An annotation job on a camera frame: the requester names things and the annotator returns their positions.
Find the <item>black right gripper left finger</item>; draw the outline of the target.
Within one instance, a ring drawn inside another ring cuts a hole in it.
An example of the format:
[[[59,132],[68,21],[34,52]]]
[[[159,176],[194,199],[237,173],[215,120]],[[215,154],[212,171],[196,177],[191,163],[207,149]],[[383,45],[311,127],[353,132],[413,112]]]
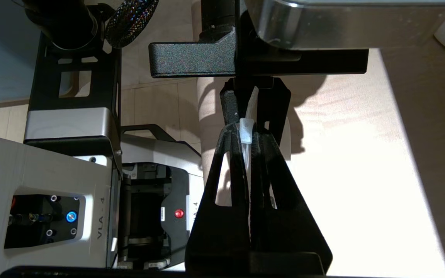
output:
[[[231,206],[216,204],[223,158],[230,156]],[[193,275],[230,276],[249,273],[249,196],[239,130],[226,125],[220,134],[211,169],[185,250],[185,269]]]

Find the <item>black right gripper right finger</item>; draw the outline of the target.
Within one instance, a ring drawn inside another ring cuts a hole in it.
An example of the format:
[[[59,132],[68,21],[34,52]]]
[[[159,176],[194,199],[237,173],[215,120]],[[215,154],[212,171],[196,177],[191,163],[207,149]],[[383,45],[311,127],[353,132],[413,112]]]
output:
[[[266,129],[253,132],[250,199],[250,273],[325,275],[332,251]]]

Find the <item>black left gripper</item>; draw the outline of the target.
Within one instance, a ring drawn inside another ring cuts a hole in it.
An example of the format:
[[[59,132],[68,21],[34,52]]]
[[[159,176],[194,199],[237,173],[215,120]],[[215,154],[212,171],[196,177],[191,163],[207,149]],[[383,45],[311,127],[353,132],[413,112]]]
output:
[[[156,42],[149,46],[154,78],[233,77],[219,96],[224,128],[238,124],[246,111],[254,84],[249,76],[364,74],[367,49],[279,49],[254,34],[241,36],[235,30],[213,42]],[[281,143],[291,92],[277,77],[257,77],[257,126],[268,130]]]

